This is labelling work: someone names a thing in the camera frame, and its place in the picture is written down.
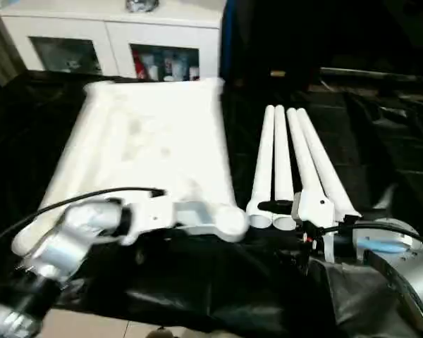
black tablecloth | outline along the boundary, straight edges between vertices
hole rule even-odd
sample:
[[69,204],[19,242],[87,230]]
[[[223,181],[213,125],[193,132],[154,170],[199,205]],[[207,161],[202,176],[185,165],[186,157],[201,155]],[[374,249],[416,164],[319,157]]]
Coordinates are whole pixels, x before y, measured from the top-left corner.
[[[82,87],[97,80],[103,77],[30,72],[0,92],[0,231],[38,207],[85,98]],[[391,102],[349,94],[226,89],[221,102],[240,207],[250,197],[264,107],[304,106],[355,207],[368,211],[394,184],[388,212],[414,225],[419,220],[423,232],[423,155],[416,150],[423,153],[423,106],[402,103],[413,114],[385,123],[379,107]],[[17,261],[9,239],[0,245],[0,281]],[[251,229],[240,244],[148,234],[131,248],[94,253],[59,306],[246,337],[418,337],[382,276],[313,260],[304,277],[286,251],[292,241],[275,230]],[[136,251],[143,263],[136,263]]]

glass cabinet door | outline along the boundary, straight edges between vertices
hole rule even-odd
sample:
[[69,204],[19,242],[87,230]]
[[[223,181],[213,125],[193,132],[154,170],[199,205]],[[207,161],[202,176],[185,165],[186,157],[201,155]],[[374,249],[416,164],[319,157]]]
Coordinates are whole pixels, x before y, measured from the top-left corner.
[[44,69],[54,72],[102,74],[91,40],[30,37]]
[[143,23],[106,28],[120,76],[159,82],[218,76],[218,29]]
[[118,75],[104,22],[2,17],[29,70]]
[[130,44],[136,78],[159,82],[200,78],[199,49]]

white plastic tray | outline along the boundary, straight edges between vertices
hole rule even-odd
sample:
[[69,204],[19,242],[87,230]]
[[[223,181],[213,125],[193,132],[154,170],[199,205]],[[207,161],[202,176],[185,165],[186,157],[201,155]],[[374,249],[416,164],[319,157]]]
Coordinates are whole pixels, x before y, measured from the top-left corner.
[[[223,121],[221,82],[114,84],[87,87],[87,100],[42,206],[118,186],[166,189],[175,200],[234,206]],[[127,202],[145,192],[113,196]],[[53,227],[62,208],[41,215],[13,241],[23,255]]]

white plastic tube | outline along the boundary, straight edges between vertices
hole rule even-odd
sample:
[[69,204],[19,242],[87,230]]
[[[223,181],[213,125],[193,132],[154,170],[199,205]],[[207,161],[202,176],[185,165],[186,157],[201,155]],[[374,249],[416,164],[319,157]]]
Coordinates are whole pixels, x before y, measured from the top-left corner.
[[342,222],[345,215],[360,217],[360,214],[351,204],[351,200],[349,199],[348,194],[346,194],[345,188],[338,178],[337,172],[318,137],[312,121],[310,121],[307,111],[300,108],[297,111],[297,116],[312,155],[315,168],[317,169],[319,179],[323,185],[324,192],[334,203],[336,209],[336,220]]
[[295,150],[296,161],[298,162],[299,174],[301,177],[302,189],[321,192],[323,189],[315,165],[310,155],[307,142],[302,134],[301,126],[295,109],[287,110],[288,125],[290,126],[291,139]]
[[269,227],[273,222],[273,214],[259,209],[259,203],[271,198],[271,170],[274,143],[274,107],[267,106],[260,136],[259,153],[255,166],[254,184],[251,200],[247,204],[246,213],[249,215],[251,226],[258,228]]
[[[285,109],[277,106],[274,111],[274,198],[277,201],[293,202],[294,195]],[[273,214],[273,225],[280,230],[296,228],[291,215]]]

black cable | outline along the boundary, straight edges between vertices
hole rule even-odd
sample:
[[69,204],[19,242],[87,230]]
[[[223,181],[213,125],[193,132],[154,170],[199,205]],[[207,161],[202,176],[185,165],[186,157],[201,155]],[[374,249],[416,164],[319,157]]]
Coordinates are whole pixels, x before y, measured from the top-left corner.
[[39,209],[38,211],[35,211],[34,213],[31,213],[24,218],[20,219],[18,222],[12,224],[10,227],[8,227],[6,230],[0,233],[0,239],[8,234],[9,232],[13,231],[14,229],[17,229],[19,227],[25,227],[27,224],[29,224],[34,218],[37,216],[46,213],[47,211],[59,208],[60,206],[65,206],[66,204],[70,204],[82,199],[87,199],[89,197],[108,194],[109,192],[126,192],[126,191],[134,191],[134,192],[151,192],[152,197],[161,196],[165,194],[165,191],[162,189],[155,189],[155,188],[141,188],[141,187],[119,187],[119,188],[110,188],[110,189],[103,189],[103,190],[97,190],[95,192],[88,192],[83,195],[79,195],[76,197],[72,197],[70,199],[65,199],[64,201],[60,201],[54,204],[51,204],[49,206],[45,206],[44,208]]
[[386,231],[397,232],[399,234],[405,234],[406,236],[415,238],[421,241],[421,243],[423,243],[423,236],[420,236],[419,234],[416,234],[415,232],[393,226],[392,224],[387,222],[369,221],[369,220],[360,220],[356,222],[355,224],[338,225],[335,227],[322,228],[321,234],[326,234],[328,232],[335,232],[335,231],[354,230],[354,229],[376,229],[376,230],[386,230]]

